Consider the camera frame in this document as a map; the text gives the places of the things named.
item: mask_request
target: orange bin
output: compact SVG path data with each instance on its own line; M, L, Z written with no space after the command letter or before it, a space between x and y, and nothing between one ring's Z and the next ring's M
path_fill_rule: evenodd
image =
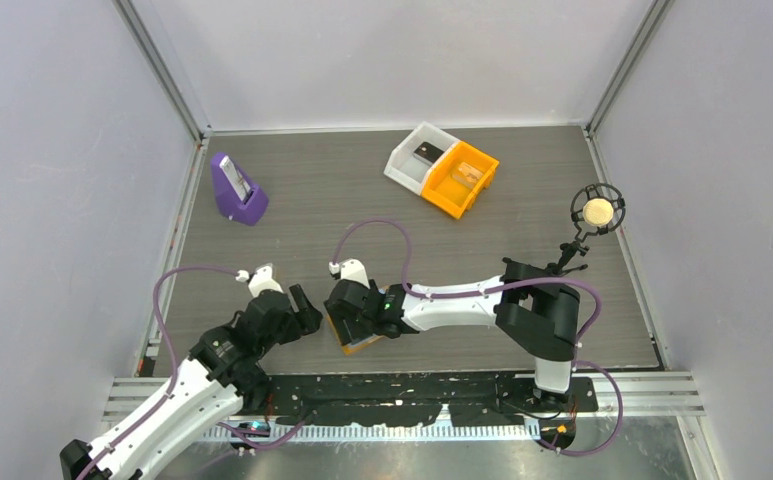
M461 141L433 167L421 196L460 218L474 205L477 194L492 183L497 168L498 160Z

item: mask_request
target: orange block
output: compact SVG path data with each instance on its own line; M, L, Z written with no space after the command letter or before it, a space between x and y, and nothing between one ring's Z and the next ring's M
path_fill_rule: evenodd
M497 168L498 160L459 142L433 167L421 196L460 218L474 205L477 194L492 183Z
M336 326L333 325L333 320L330 318L330 315L327 316L327 324L330 325L330 330L333 330L333 335L336 335L336 340L340 340L339 338L339 332L336 331ZM345 355L351 355L354 353L357 353L358 351L362 350L363 348L371 345L372 343L380 340L383 338L380 335L372 335L371 337L357 343L357 344L351 344L351 345L341 345L342 351L345 353Z

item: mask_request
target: cable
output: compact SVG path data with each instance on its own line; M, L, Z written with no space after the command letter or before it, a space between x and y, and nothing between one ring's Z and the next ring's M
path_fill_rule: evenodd
M589 316L589 319L586 321L586 323L584 323L583 326L580 327L580 330L578 330L577 335L575 336L575 342L580 341L581 337L583 337L586 331L589 330L589 327L591 327L592 324L595 323L595 321L598 319L598 316L601 314L603 301L598 291L595 290L594 287L592 287L591 285L585 282L581 282L579 280L573 280L569 278L560 278L560 277L531 278L527 280L519 280L512 283L506 283L503 285L499 285L497 287L492 287L486 291L436 293L436 294L430 294L430 295L425 295L420 292L415 292L412 290L412 287L410 286L409 281L407 280L409 278L410 259L412 258L412 241L410 240L410 234L409 232L407 232L406 228L404 228L403 225L401 225L400 223L394 220L389 220L387 218L372 218L369 220L364 220L362 222L352 225L349 229L347 229L345 233L342 235L342 238L339 239L339 243L336 245L336 250L333 252L333 258L331 260L332 264L337 264L339 262L339 254L341 253L342 246L345 244L345 241L348 239L348 237L350 237L351 234L354 231L356 231L358 228L362 227L363 225L368 225L370 223L384 223L386 225L391 225L397 228L401 232L401 235L404 236L404 243L406 244L407 254L406 254L406 257L404 258L404 264L401 266L401 285L404 287L404 290L407 292L407 295L411 295L416 298L449 299L449 298L477 297L481 295L488 295L490 293L503 292L513 288L530 287L535 285L569 285L569 286L577 287L582 290L585 290L587 293L592 295L592 298L595 299L595 310L592 312L592 315ZM616 392L616 399L619 402L619 416L618 416L618 421L616 422L616 427L613 429L613 432L610 434L610 437L604 443L590 450L583 450L583 451L560 450L560 453L563 455L567 455L571 457L582 457L586 455L591 455L593 453L598 453L604 450L616 439L616 436L619 434L619 430L621 429L621 426L622 426L624 407L622 405L621 390L619 389L618 384L616 383L615 379L612 377L612 375L610 375L609 372L607 372L600 366L592 362L588 362L586 360L575 359L573 362L573 365L574 366L584 365L604 375L607 378L607 380L610 381L610 384L613 386L613 389ZM539 442L540 444L542 444L542 446L546 448L556 450L556 447L554 446L554 444L556 443L556 438L557 437L554 437L554 440L551 443L548 443L541 439L539 440Z
M512 407L512 408L515 408L515 409L516 409L516 410L518 410L518 411L519 411L519 413L521 413L522 415L525 415L525 416L527 416L527 417L530 417L530 418L532 418L532 419L534 419L534 420L553 420L553 419L555 419L555 418L557 418L557 417L559 417L560 415L562 415L562 414L563 414L563 411L562 411L562 410L558 410L558 411L557 411L557 413L555 413L555 414L551 415L550 417L540 417L540 416L538 416L538 415L534 415L534 414L532 414L532 413L528 412L527 410L525 410L525 409L523 409L523 408L519 408L519 407L517 407L517 406L513 405L513 404L512 404L512 403L510 403L510 402L507 402L507 401L503 401L503 400L502 400L502 401L501 401L501 403L503 403L504 405L509 405L509 406L510 406L510 407Z
M306 420L302 420L301 422L298 422L297 425L292 427L291 430L286 432L282 437L278 438L277 440L274 440L271 443L256 443L252 442L248 437L246 437L244 434L242 434L241 431L239 431L238 428L228 425L226 423L218 423L218 426L229 431L232 433L236 438L242 441L245 445L255 449L255 450L273 450L277 447L282 446L284 443L288 442L292 437L294 437L298 431L303 428L303 426L306 424Z
M569 420L570 428L574 429L577 428L577 395L572 395L572 409L569 411L569 416L571 417L571 420Z
M174 391L174 387L177 385L177 375L178 375L177 356L174 353L174 345L171 342L171 336L168 335L168 329L165 328L165 321L162 319L162 310L159 308L159 295L160 295L160 290L162 288L162 284L169 277L180 272L188 272L188 271L195 271L195 270L226 273L227 275L232 275L234 277L237 276L239 273L237 270L224 268L224 267L216 267L214 265L192 265L192 266L177 267L177 268L171 269L163 273L162 276L159 277L159 280L157 280L156 284L153 286L153 318L156 319L156 324L159 327L159 333L162 335L162 339L163 341L165 341L165 346L168 348L168 353L171 356L171 378L168 380L168 386L165 388L165 394L163 394L162 397L160 397L160 399L155 404L153 404L153 406L150 407L147 412L144 413L144 415L139 417L139 419L136 420L135 423L125 428L120 435L118 435L117 437L115 437L114 440L109 442L109 444L106 445L103 448L103 450L101 450L101 452L97 454L97 456L95 456L91 462L89 462L88 465L86 465L86 468L80 471L80 474L77 476L77 480L85 480L89 472L91 472L92 469L96 467L97 464L100 463L100 461L103 460L104 457L106 457L106 455L114 451L115 447L119 443L124 441L124 439L127 438L128 435L136 431L137 428L142 426L142 424L145 423L151 416L153 416L154 413L156 413L160 408L162 408L162 405L165 404L165 402L171 396L171 392Z
M587 362L586 360L577 360L575 361L576 366L585 366L588 368L591 368L601 375L604 375L607 380L610 382L610 385L613 386L613 390L616 392L616 400L619 402L619 416L616 420L616 426L613 428L613 432L610 433L610 437L607 438L607 440L604 440L604 443L601 445L598 445L595 448L591 448L589 450L557 450L557 447L555 444L557 443L557 437L555 436L554 439L551 441L551 443L546 442L545 440L540 439L539 444L542 445L545 448L548 448L550 450L555 450L557 453L561 455L565 455L567 457L585 457L587 455L592 455L595 453L599 453L610 446L611 443L616 439L616 437L619 435L619 431L622 428L623 418L624 418L624 405L622 404L622 391L619 388L619 384L616 383L616 380L613 378L612 375L610 375L610 372L604 370L603 368L599 367L598 365Z
M263 418L265 419L265 423L268 423L268 417L274 415L274 394L269 393L268 399L265 401L267 405L265 406L265 413L263 414Z
M527 280L519 280L517 282L512 282L512 283L505 283L497 287L492 287L489 290L486 290L483 292L479 290L470 290L466 292L455 292L455 293L434 293L434 294L431 294L429 297L424 293L413 291L412 287L409 284L409 281L407 280L409 278L410 259L412 258L412 241L410 240L410 234L409 232L407 232L407 229L404 228L403 225L401 225L400 223L394 220L389 220L388 218L371 218L352 225L349 229L345 231L345 233L342 235L342 238L339 239L339 243L336 245L336 250L334 250L333 252L333 259L331 260L331 263L337 264L339 262L339 253L341 253L342 246L345 244L345 241L348 239L348 237L350 237L351 234L354 233L354 231L356 231L356 229L362 227L363 225L368 225L370 223L384 223L386 225L391 225L397 228L401 232L401 235L404 236L404 243L407 246L407 254L406 254L406 257L404 258L404 264L403 266L401 266L401 285L403 285L404 290L407 292L407 295L410 295L416 298L448 299L448 298L479 297L482 295L488 295L490 293L498 293L498 292L503 292L505 290L511 290L513 288L531 287L535 285L569 285L572 287L577 287L577 288L580 288L581 290L585 290L587 293L592 295L592 298L595 299L595 310L592 312L592 315L589 316L589 319L586 320L586 323L584 323L583 326L580 327L580 330L578 330L577 335L575 336L575 342L580 341L580 338L583 336L583 334L586 333L589 327L591 327L592 324L595 323L595 320L597 320L598 316L601 314L603 301L601 300L601 295L598 293L597 290L595 290L595 287L589 285L588 283L581 282L580 280L574 280L570 278L561 278L561 277L530 278Z

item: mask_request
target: white wall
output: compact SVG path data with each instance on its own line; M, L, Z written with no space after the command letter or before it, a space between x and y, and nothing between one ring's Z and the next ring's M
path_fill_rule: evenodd
M598 138L727 478L773 478L773 2L675 2Z
M137 0L216 131L585 123L650 3Z
M0 2L0 479L96 434L193 148L110 1Z

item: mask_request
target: purple phone stand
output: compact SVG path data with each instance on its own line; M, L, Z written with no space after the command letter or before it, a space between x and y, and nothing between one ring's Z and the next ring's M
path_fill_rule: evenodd
M244 202L239 199L239 195L233 190L233 186L227 180L227 176L221 171L221 161L228 155L218 152L212 157L209 169L212 171L212 187L215 190L215 204L218 211L230 220L235 220L245 225L256 225L256 222L262 218L265 209L268 208L268 195L253 180L248 177L236 162L230 161L236 167L236 170L242 175L248 185L251 187L250 193L245 197Z

